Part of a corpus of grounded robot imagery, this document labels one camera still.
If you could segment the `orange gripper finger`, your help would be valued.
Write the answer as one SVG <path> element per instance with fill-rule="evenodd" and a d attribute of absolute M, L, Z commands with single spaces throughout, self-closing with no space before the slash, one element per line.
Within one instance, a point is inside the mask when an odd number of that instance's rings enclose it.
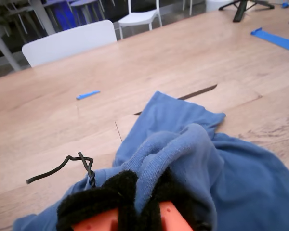
<path fill-rule="evenodd" d="M 195 215 L 192 198 L 169 170 L 158 179 L 144 207 L 145 231 L 210 231 L 211 224 Z"/>
<path fill-rule="evenodd" d="M 71 231 L 72 227 L 88 218 L 117 208 L 118 230 L 136 230 L 134 208 L 137 175 L 132 171 L 122 171 L 100 187 L 90 188 L 66 197 L 57 209 L 56 229 Z"/>

